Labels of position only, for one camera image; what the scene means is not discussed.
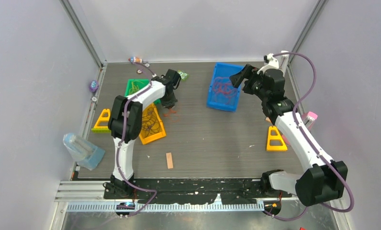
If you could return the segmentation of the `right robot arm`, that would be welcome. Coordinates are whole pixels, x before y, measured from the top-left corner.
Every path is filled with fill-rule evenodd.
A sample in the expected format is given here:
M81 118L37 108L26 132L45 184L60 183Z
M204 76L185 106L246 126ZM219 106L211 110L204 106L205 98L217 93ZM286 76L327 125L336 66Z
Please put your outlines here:
M265 172L261 192L271 197L282 190L296 195L306 207L341 198L348 168L343 161L333 160L303 124L293 102L284 95L283 72L275 67L257 69L247 64L229 79L233 87L243 83L243 92L261 100L265 116L286 137L304 171L302 175L284 170Z

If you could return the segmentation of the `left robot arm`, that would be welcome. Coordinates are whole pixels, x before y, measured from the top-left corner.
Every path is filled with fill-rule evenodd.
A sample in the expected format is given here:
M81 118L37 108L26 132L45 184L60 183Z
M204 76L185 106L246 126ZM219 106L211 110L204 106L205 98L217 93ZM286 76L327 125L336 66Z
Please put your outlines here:
M136 189L133 181L133 151L135 140L142 129L142 113L154 101L160 100L165 108L172 108L177 99L174 90L180 74L168 69L166 74L152 74L148 84L128 96L115 97L108 128L115 145L114 170L106 189L122 198L130 198Z

